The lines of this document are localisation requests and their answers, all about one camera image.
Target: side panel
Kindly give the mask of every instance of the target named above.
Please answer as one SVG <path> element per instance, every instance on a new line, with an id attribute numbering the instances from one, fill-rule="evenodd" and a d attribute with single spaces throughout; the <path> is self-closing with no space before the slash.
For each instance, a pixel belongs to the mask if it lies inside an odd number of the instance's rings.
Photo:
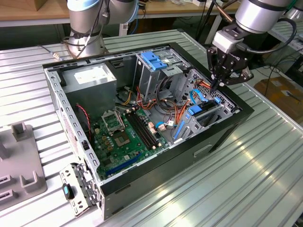
<path id="1" fill-rule="evenodd" d="M 180 155 L 151 170 L 142 177 L 134 180 L 120 190 L 106 196 L 104 218 L 107 219 L 114 215 L 134 200 L 155 189 L 185 168 L 207 156 L 213 146 L 217 144 L 217 141 L 227 130 L 229 130 L 229 128 L 216 133 L 207 140 L 200 142 L 196 146 L 186 150 Z"/>

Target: blue plastic clip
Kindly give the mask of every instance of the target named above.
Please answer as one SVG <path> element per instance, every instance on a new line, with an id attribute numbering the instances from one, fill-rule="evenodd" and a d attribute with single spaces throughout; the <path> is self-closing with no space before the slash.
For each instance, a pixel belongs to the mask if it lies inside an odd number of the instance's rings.
<path id="1" fill-rule="evenodd" d="M 216 101 L 217 104 L 221 103 L 221 99 L 219 97 L 215 97 L 214 100 Z"/>
<path id="2" fill-rule="evenodd" d="M 141 53 L 141 57 L 151 66 L 153 70 L 161 70 L 167 67 L 160 58 L 151 51 Z"/>
<path id="3" fill-rule="evenodd" d="M 200 111 L 202 111 L 202 109 L 198 105 L 194 105 L 188 109 L 190 115 L 194 115 Z"/>

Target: metal bracket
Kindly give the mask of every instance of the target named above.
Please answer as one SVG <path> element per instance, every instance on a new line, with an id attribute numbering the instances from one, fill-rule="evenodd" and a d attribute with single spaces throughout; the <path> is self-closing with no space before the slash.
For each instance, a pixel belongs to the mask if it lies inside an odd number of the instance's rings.
<path id="1" fill-rule="evenodd" d="M 69 164 L 60 171 L 60 177 L 63 184 L 69 185 L 72 190 L 74 197 L 69 202 L 76 217 L 97 204 L 100 192 L 96 189 L 92 175 L 84 164 Z"/>

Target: blue button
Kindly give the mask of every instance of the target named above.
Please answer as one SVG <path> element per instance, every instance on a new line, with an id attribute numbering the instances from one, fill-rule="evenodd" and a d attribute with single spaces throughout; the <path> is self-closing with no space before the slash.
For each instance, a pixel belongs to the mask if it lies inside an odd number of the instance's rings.
<path id="1" fill-rule="evenodd" d="M 68 194 L 68 188 L 67 188 L 67 186 L 64 187 L 64 193 Z"/>

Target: metal table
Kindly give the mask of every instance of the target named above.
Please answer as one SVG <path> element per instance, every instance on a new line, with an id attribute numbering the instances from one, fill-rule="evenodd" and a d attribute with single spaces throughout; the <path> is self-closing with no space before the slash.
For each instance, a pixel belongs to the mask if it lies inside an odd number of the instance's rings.
<path id="1" fill-rule="evenodd" d="M 177 42 L 202 64 L 205 50 L 177 30 L 114 37 L 113 51 Z M 48 48 L 69 58 L 60 44 Z M 34 128 L 46 176 L 45 193 L 0 212 L 0 226 L 291 226 L 303 211 L 303 129 L 246 84 L 233 91 L 255 109 L 201 162 L 102 222 L 96 208 L 75 219 L 58 172 L 75 157 L 41 65 L 54 61 L 38 47 L 0 52 L 0 126 Z"/>

